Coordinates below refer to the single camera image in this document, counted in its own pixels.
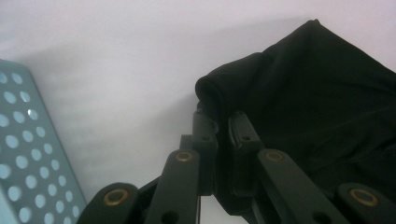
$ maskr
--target circular hole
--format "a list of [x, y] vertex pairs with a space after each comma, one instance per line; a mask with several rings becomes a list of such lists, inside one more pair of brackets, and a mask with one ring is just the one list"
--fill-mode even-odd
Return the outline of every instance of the circular hole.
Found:
[[30, 95], [26, 91], [21, 91], [20, 92], [20, 97], [25, 103], [30, 102]]
[[3, 72], [0, 72], [0, 83], [6, 84], [8, 81], [8, 78], [6, 76], [6, 74], [4, 74]]
[[175, 224], [178, 222], [178, 214], [176, 212], [167, 212], [161, 218], [163, 224]]
[[37, 148], [32, 149], [32, 158], [35, 161], [41, 160], [41, 152]]
[[78, 206], [73, 207], [73, 216], [78, 217], [79, 216], [79, 208]]
[[61, 187], [64, 187], [66, 185], [66, 177], [64, 177], [64, 175], [59, 176], [58, 180]]
[[32, 210], [28, 207], [23, 207], [20, 210], [20, 221], [26, 223], [32, 218]]
[[37, 179], [33, 175], [26, 176], [25, 184], [29, 189], [34, 189], [37, 186]]
[[50, 176], [50, 171], [49, 168], [43, 166], [40, 168], [40, 175], [41, 177], [43, 177], [44, 179], [47, 179]]
[[44, 205], [46, 205], [46, 197], [42, 194], [35, 196], [35, 206], [42, 208]]
[[0, 114], [0, 127], [6, 128], [9, 124], [9, 120], [5, 115]]
[[15, 162], [17, 163], [17, 166], [21, 169], [25, 169], [27, 165], [29, 164], [28, 160], [24, 156], [17, 156], [17, 159], [15, 159]]
[[15, 104], [17, 102], [17, 98], [15, 97], [14, 93], [11, 93], [9, 91], [4, 92], [4, 98], [10, 104]]
[[13, 116], [18, 123], [24, 123], [24, 115], [20, 111], [15, 111]]
[[70, 217], [65, 217], [64, 224], [72, 224], [72, 219]]
[[73, 193], [72, 193], [72, 191], [68, 190], [68, 191], [66, 192], [65, 196], [66, 196], [66, 200], [67, 200], [69, 203], [71, 203], [71, 202], [73, 201]]
[[22, 137], [26, 142], [32, 142], [33, 141], [33, 134], [29, 131], [23, 131], [22, 132]]
[[16, 82], [17, 84], [22, 84], [23, 79], [19, 74], [13, 73], [11, 74], [12, 79], [14, 80], [14, 82]]
[[0, 178], [7, 179], [11, 175], [11, 169], [8, 165], [0, 164]]
[[7, 146], [9, 146], [11, 148], [16, 148], [20, 144], [20, 141], [14, 135], [7, 135], [6, 144], [7, 144]]
[[46, 151], [47, 154], [51, 154], [52, 153], [52, 145], [51, 144], [44, 144], [44, 151]]
[[50, 165], [52, 166], [52, 169], [53, 169], [54, 171], [59, 170], [59, 162], [58, 162], [57, 160], [51, 161]]
[[64, 211], [64, 202], [58, 201], [58, 202], [56, 203], [55, 207], [56, 207], [56, 211], [57, 211], [58, 213], [62, 213], [62, 212]]
[[21, 198], [21, 196], [22, 196], [22, 191], [20, 187], [12, 186], [11, 188], [8, 189], [8, 198], [12, 202], [16, 202]]
[[38, 119], [38, 114], [37, 114], [37, 112], [36, 112], [35, 110], [33, 110], [33, 109], [28, 109], [28, 110], [27, 110], [27, 114], [29, 115], [29, 117], [30, 117], [31, 119], [34, 119], [34, 120]]
[[332, 220], [327, 216], [326, 214], [322, 212], [315, 212], [313, 214], [313, 219], [318, 223], [318, 224], [331, 224]]
[[38, 136], [44, 137], [46, 136], [46, 130], [44, 130], [43, 127], [36, 127], [35, 132], [37, 133]]
[[50, 196], [55, 196], [57, 191], [58, 191], [58, 189], [56, 188], [56, 186], [54, 184], [49, 185], [49, 195]]
[[44, 216], [44, 223], [45, 224], [53, 224], [53, 222], [54, 222], [54, 217], [53, 217], [53, 214], [52, 213], [47, 213], [45, 216]]

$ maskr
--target perforated metal panel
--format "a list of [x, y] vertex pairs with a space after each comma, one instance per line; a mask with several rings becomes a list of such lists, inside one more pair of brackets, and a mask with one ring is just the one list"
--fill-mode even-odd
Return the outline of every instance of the perforated metal panel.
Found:
[[0, 60], [0, 223], [76, 223], [85, 205], [29, 71]]

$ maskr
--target black metal linkage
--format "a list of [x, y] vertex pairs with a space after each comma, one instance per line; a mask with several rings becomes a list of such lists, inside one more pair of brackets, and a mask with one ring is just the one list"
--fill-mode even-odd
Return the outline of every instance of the black metal linkage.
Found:
[[230, 187], [236, 196], [251, 197], [256, 178], [254, 161], [264, 145], [243, 112], [236, 112], [230, 117], [229, 136], [233, 145]]
[[264, 149], [258, 176], [284, 224], [349, 223], [288, 154]]
[[116, 183], [101, 189], [87, 205], [78, 224], [129, 224], [140, 219], [137, 188]]
[[396, 223], [396, 204], [375, 189], [362, 184], [341, 185], [335, 203], [353, 223]]
[[193, 116], [191, 144], [201, 156], [199, 194], [209, 196], [214, 188], [218, 143], [213, 123], [202, 110], [195, 111]]
[[145, 224], [199, 223], [199, 161], [194, 150], [181, 149], [169, 155]]

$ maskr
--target black cloth cover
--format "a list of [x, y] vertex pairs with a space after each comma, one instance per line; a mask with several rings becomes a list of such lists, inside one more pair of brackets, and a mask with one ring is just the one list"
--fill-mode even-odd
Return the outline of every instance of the black cloth cover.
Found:
[[216, 197], [251, 219], [228, 191], [228, 118], [247, 113], [263, 143], [288, 153], [321, 188], [357, 182], [396, 202], [396, 75], [319, 21], [262, 53], [224, 64], [195, 90], [219, 125]]

